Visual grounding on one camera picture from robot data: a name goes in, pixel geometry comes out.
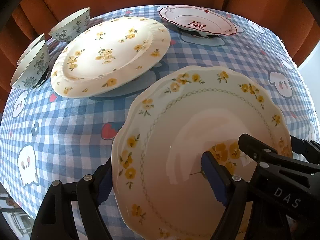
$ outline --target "screw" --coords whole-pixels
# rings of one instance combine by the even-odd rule
[[[91,175],[91,174],[85,175],[85,176],[83,177],[83,179],[84,179],[85,181],[89,181],[89,180],[92,179],[92,175]]]
[[[268,163],[265,163],[265,162],[260,162],[259,165],[262,167],[262,168],[268,168],[269,167],[269,164]]]
[[[55,180],[54,182],[52,182],[53,186],[58,186],[60,184],[60,180]]]
[[[234,181],[240,181],[240,180],[241,180],[241,177],[238,176],[238,175],[233,175],[233,176],[232,176],[232,179],[233,179]]]

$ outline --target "tablecloth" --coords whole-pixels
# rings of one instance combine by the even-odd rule
[[[232,21],[237,34],[197,38],[161,20],[158,11],[162,7],[125,8],[90,20],[93,26],[121,16],[144,16],[169,29],[171,45],[167,54],[138,82],[81,99],[58,96],[50,78],[34,90],[12,89],[0,127],[0,181],[31,217],[36,217],[52,181],[79,180],[108,160],[113,138],[139,93],[187,65],[221,65],[250,77],[268,91],[282,110],[291,135],[319,141],[319,122],[311,96],[284,45],[272,31],[243,17],[212,10]],[[51,39],[48,45],[52,67],[67,44]],[[74,203],[73,209],[77,230],[85,234]],[[121,219],[113,193],[99,209],[114,239],[139,238]]]

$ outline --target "bowl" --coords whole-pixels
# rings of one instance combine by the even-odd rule
[[[46,41],[41,41],[21,60],[12,76],[10,85],[21,89],[30,89],[37,84],[48,66],[48,46]]]
[[[49,35],[58,41],[70,42],[87,29],[89,21],[90,7],[87,7],[64,18],[51,29]]]
[[[26,54],[34,47],[36,46],[39,42],[44,41],[45,36],[44,33],[42,33],[38,38],[36,38],[33,42],[30,43],[30,45],[26,48],[26,50],[22,53],[21,57],[19,58],[17,65],[20,64],[21,60],[26,56]]]

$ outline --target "white plate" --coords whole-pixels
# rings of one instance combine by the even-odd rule
[[[52,69],[52,87],[68,98],[110,91],[149,70],[169,45],[167,28],[153,19],[121,17],[103,22],[63,50]]]
[[[159,11],[160,16],[178,27],[198,31],[202,36],[233,35],[237,33],[236,26],[220,14],[202,7],[189,5],[170,5]]]
[[[210,239],[224,207],[200,173],[200,158],[210,150],[250,180],[256,163],[238,149],[243,133],[292,156],[281,110],[261,86],[227,68],[188,66],[141,93],[112,145],[126,225],[148,240]]]

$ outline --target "yellow flower pattern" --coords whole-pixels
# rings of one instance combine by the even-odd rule
[[[77,50],[77,51],[75,52],[75,55],[76,55],[76,56],[80,56],[84,51],[85,51],[85,49]]]
[[[78,64],[71,64],[71,65],[69,65],[70,71],[73,71],[74,69],[76,69],[77,66],[78,66]]]
[[[103,40],[103,38],[102,38],[102,35],[106,35],[104,32],[99,32],[99,33],[97,33],[97,37],[96,37],[96,40]]]
[[[199,84],[204,84],[205,82],[201,79],[198,73],[194,73],[191,76],[191,80],[189,80],[189,73],[179,74],[177,78],[173,78],[173,83],[170,84],[169,87],[164,91],[166,94],[170,94],[171,92],[178,92],[180,89],[180,85],[191,84],[192,82],[199,82]]]
[[[139,217],[139,223],[142,225],[143,221],[146,219],[145,215],[146,212],[142,213],[142,208],[138,206],[137,204],[132,205],[131,215],[133,217]]]
[[[280,137],[280,141],[278,143],[279,147],[282,149],[281,150],[281,155],[286,156],[286,157],[290,157],[290,148],[289,145],[285,145],[284,140],[282,139],[282,137]]]
[[[249,84],[250,94],[255,95],[259,93],[259,89],[257,89],[254,85]]]
[[[68,94],[68,92],[69,92],[71,89],[72,89],[72,87],[69,87],[69,88],[65,87],[63,93],[66,95],[66,94]]]
[[[239,149],[238,142],[233,142],[230,144],[229,153],[230,153],[231,159],[240,158],[240,149]]]
[[[152,57],[158,57],[158,56],[160,56],[160,51],[159,51],[159,49],[156,49],[154,52],[152,52],[151,54],[150,54]]]
[[[248,84],[242,84],[242,85],[239,84],[239,87],[241,88],[241,90],[242,90],[244,93],[246,93],[246,92],[249,91],[249,86],[248,86]]]
[[[130,136],[127,139],[127,146],[130,148],[130,150],[136,147],[137,143],[139,142],[139,138],[140,138],[140,134],[138,134],[137,136],[135,135]],[[124,149],[121,155],[119,155],[119,164],[120,166],[123,167],[119,172],[119,176],[121,176],[122,173],[124,173],[124,177],[129,180],[126,183],[126,185],[128,185],[129,187],[129,190],[131,190],[132,188],[132,185],[133,185],[132,180],[135,178],[137,173],[134,167],[132,166],[130,167],[130,165],[133,163],[132,151],[130,150]]]
[[[226,149],[226,145],[224,143],[219,143],[212,146],[209,151],[219,164],[222,164],[228,159],[228,150]]]
[[[135,148],[135,146],[137,145],[138,141],[139,141],[140,135],[138,134],[137,137],[135,137],[134,135],[130,136],[127,139],[127,145],[130,148]]]
[[[128,150],[123,150],[120,156],[120,164],[126,169],[133,162],[132,160],[132,152],[128,152]]]
[[[226,144],[222,142],[212,146],[208,151],[211,152],[220,165],[225,166],[232,175],[234,174],[237,166],[235,160],[240,158],[241,153],[237,141],[230,144],[229,150],[227,149]],[[206,179],[203,171],[198,173],[202,173],[202,176]]]
[[[271,121],[272,122],[275,121],[275,126],[277,126],[278,124],[280,124],[280,116],[277,114],[274,114]]]
[[[152,103],[153,103],[153,100],[152,100],[151,98],[143,100],[143,101],[142,101],[142,107],[143,107],[145,110],[140,110],[140,111],[139,111],[139,114],[143,114],[143,116],[151,115],[151,114],[148,112],[148,110],[155,107],[155,105],[153,105]]]
[[[191,78],[193,82],[199,82],[200,84],[204,84],[204,81],[200,78],[200,75],[197,73],[193,74]]]
[[[100,49],[96,60],[104,60],[102,64],[111,63],[116,57],[112,55],[113,49]]]
[[[127,179],[134,179],[134,177],[136,176],[136,172],[137,172],[136,169],[131,167],[126,170],[124,175]]]
[[[127,36],[127,39],[132,39],[136,36],[135,33],[130,33],[128,36]]]
[[[104,87],[112,87],[114,85],[117,84],[117,80],[115,78],[110,78],[108,79],[107,82],[105,82],[101,87],[104,88]]]
[[[75,57],[75,56],[69,56],[67,64],[73,64],[77,62],[77,58],[78,57]]]
[[[217,76],[217,80],[219,80],[219,83],[221,83],[221,80],[224,80],[226,83],[228,82],[227,79],[229,78],[229,75],[227,72],[222,71],[219,74],[217,74]]]
[[[137,33],[138,33],[138,31],[137,31],[134,27],[132,27],[132,28],[125,34],[124,38],[121,39],[121,40],[118,40],[118,42],[122,43],[122,42],[125,42],[126,39],[133,39],[133,38],[136,36]]]
[[[251,85],[250,83],[249,83],[249,85],[248,84],[242,84],[242,85],[239,84],[239,87],[244,93],[250,91],[250,94],[255,96],[257,101],[260,103],[261,108],[264,109],[264,105],[263,105],[264,98],[262,95],[258,95],[259,89],[257,89],[257,87],[255,85]]]
[[[142,45],[136,45],[134,48],[133,48],[136,52],[138,52],[140,49],[142,49]]]

